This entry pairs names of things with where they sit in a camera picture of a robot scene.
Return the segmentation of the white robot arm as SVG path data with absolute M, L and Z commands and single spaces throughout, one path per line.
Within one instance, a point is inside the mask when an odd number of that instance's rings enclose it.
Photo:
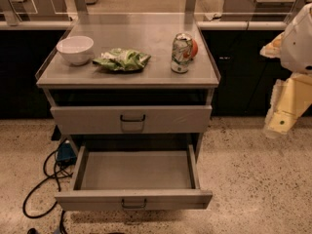
M 267 137 L 280 137 L 312 105 L 312 4 L 305 5 L 260 54 L 278 58 L 292 73 L 286 81 L 276 80 L 264 122 Z

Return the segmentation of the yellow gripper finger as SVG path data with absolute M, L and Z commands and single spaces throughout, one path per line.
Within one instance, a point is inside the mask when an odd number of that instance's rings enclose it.
M 293 73 L 286 81 L 278 79 L 273 86 L 264 134 L 270 138 L 286 135 L 311 104 L 311 75 Z
M 283 33 L 276 36 L 270 43 L 263 46 L 259 53 L 266 58 L 279 58 L 281 56 L 281 45 L 283 36 Z

